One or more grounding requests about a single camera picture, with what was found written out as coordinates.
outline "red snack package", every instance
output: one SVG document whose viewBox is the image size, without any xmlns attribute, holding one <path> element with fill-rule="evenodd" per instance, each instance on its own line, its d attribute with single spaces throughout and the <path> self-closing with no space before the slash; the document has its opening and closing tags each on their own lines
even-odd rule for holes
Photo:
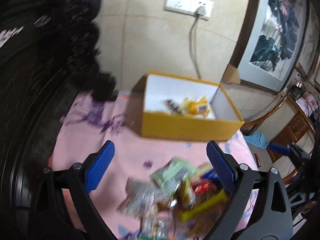
<svg viewBox="0 0 320 240">
<path fill-rule="evenodd" d="M 191 182 L 191 186 L 196 195 L 208 192 L 209 190 L 217 190 L 217 186 L 213 184 L 209 179 L 200 179 L 197 181 L 193 181 Z"/>
</svg>

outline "green snack package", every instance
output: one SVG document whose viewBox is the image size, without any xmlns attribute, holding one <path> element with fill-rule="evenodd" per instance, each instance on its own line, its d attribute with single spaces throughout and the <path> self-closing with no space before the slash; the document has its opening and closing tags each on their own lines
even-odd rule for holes
<svg viewBox="0 0 320 240">
<path fill-rule="evenodd" d="M 197 169 L 189 162 L 172 158 L 162 169 L 150 175 L 150 178 L 165 192 L 172 196 L 181 186 L 182 182 Z"/>
</svg>

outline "blue cloth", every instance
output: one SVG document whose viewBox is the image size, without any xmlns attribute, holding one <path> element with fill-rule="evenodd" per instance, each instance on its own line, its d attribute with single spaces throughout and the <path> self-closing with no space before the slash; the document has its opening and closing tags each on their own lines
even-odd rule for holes
<svg viewBox="0 0 320 240">
<path fill-rule="evenodd" d="M 250 143 L 260 149 L 265 149 L 268 146 L 264 135 L 258 131 L 253 132 L 251 135 L 243 136 L 247 143 Z"/>
</svg>

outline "yellow snack wrapper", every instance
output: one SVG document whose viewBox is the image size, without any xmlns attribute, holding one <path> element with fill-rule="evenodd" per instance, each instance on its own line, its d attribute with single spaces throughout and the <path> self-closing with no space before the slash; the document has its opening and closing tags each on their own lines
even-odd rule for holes
<svg viewBox="0 0 320 240">
<path fill-rule="evenodd" d="M 211 112 L 211 109 L 208 105 L 207 96 L 204 96 L 198 102 L 191 101 L 186 98 L 183 100 L 182 106 L 186 112 L 191 115 L 202 114 L 204 117 L 207 117 Z"/>
<path fill-rule="evenodd" d="M 222 189 L 217 195 L 214 195 L 213 197 L 209 198 L 207 201 L 195 206 L 191 210 L 187 211 L 180 211 L 180 219 L 182 223 L 187 222 L 191 218 L 193 218 L 195 215 L 207 211 L 208 209 L 212 208 L 214 205 L 218 204 L 219 202 L 227 202 L 229 200 L 228 195 L 225 193 L 225 191 Z"/>
</svg>

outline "wooden cabinet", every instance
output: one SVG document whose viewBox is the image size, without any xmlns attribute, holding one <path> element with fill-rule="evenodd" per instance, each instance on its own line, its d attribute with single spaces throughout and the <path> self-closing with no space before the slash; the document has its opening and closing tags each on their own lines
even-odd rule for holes
<svg viewBox="0 0 320 240">
<path fill-rule="evenodd" d="M 308 124 L 304 120 L 304 117 L 298 112 L 271 143 L 282 146 L 297 143 L 307 131 Z M 269 147 L 267 147 L 267 151 L 273 163 L 282 157 L 282 155 L 270 151 Z"/>
</svg>

